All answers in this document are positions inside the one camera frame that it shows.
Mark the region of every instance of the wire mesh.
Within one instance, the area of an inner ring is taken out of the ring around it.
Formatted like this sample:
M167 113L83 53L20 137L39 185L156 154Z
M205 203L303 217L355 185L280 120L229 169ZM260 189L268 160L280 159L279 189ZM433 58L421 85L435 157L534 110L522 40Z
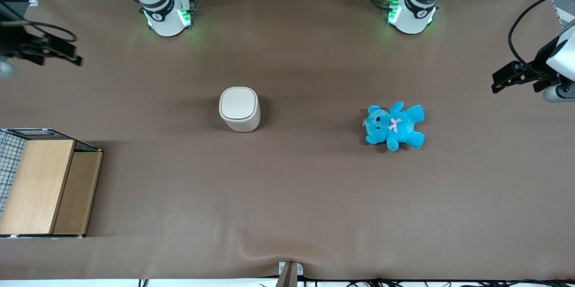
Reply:
M25 129L2 129L6 133L24 138L26 140L74 140L73 138L63 135L58 131L52 129L35 129L35 128L25 128ZM76 140L76 146L74 151L100 151L100 149L91 146L85 142Z
M0 132L0 217L12 188L26 140Z

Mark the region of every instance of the teddy bear leg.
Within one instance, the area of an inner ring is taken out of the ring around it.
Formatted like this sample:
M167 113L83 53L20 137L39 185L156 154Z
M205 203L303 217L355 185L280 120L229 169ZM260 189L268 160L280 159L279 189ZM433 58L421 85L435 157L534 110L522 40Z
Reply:
M406 110L407 115L411 117L413 123L421 122L425 119L425 113L423 113L423 107L421 105L415 105Z
M421 145L423 145L423 141L425 141L425 135L423 135L423 133L413 131L405 143L407 143L409 146L412 146L413 148L419 149L421 148Z

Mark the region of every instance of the teddy bear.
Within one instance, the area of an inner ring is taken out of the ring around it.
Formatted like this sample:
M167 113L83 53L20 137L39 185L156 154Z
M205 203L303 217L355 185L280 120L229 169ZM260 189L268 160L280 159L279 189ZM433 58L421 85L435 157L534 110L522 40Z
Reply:
M378 105L371 105L365 120L367 130L366 141L370 144L387 142L388 148L395 151L400 143L406 143L413 148L421 148L425 135L413 129L415 123L425 119L423 107L416 105L401 111L403 102L395 103L389 113Z

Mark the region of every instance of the black cable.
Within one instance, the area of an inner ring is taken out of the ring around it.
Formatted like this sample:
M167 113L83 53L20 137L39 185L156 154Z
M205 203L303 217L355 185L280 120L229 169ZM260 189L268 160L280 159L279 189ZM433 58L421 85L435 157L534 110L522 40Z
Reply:
M138 279L138 287L147 287L149 282L149 279Z
M14 9L12 9L12 7L8 6L6 3L4 2L0 2L0 4L2 4L4 7L6 7L8 10L10 10L10 12L12 12L12 14L16 15L16 17L18 17L19 19L21 19L22 21L28 22L29 26L33 27L34 29L37 29L37 31L40 31L42 33L45 33L46 35L51 35L52 37L57 37L56 35L52 35L52 33L50 32L46 32L45 30L39 28L40 26L43 27L49 27L50 29L55 29L58 31L62 31L64 33L67 33L68 35L70 35L71 39L62 39L63 41L67 42L67 43L73 43L76 40L78 40L78 37L76 37L76 35L74 35L74 33L72 33L72 31L68 30L68 29L64 29L61 26L57 26L57 25L53 25L53 24L49 24L49 23L43 23L43 22L35 22L35 21L29 21L27 19L25 19L22 15L20 15L18 12L14 11Z
M513 55L515 56L515 58L517 58L517 60L519 60L519 62L521 62L521 64L523 66L525 66L525 68L529 69L530 71L534 72L537 76L541 77L542 79L546 79L549 80L549 78L547 76L545 76L544 74L541 74L540 72L538 72L538 70L536 70L535 68L533 68L532 66L530 66L530 64L528 64L523 58L521 58L521 56L517 53L517 50L515 50L515 47L513 46L513 41L511 39L512 35L513 35L513 31L515 31L515 28L517 27L517 25L519 24L519 21L521 21L521 19L529 12L531 11L535 6L538 6L539 4L545 2L546 0L538 0L537 2L533 3L532 5L530 5L529 7L527 7L525 9L525 11L523 11L523 13L521 13L519 15L519 17L515 20L515 23L513 23L513 25L511 26L511 29L509 30L509 35L507 35L507 42L509 43L509 49L511 49L511 52L513 53Z
M379 4L377 4L375 0L369 0L369 2L371 2L373 4L373 6L377 7L378 9L381 9L383 11L388 10L388 9L384 8L383 6L380 6Z

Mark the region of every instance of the brown table surface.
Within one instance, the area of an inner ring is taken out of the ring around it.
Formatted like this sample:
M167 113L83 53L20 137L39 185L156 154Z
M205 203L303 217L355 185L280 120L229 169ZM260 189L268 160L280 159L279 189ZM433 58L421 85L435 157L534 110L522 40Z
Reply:
M88 237L2 240L0 278L573 277L575 104L490 89L534 1L441 0L409 36L368 0L203 0L166 39L132 0L40 0L27 17L76 32L84 66L18 62L1 126L105 153ZM516 48L558 31L545 3ZM230 86L260 95L256 132L219 118ZM366 145L367 107L398 100L423 148Z

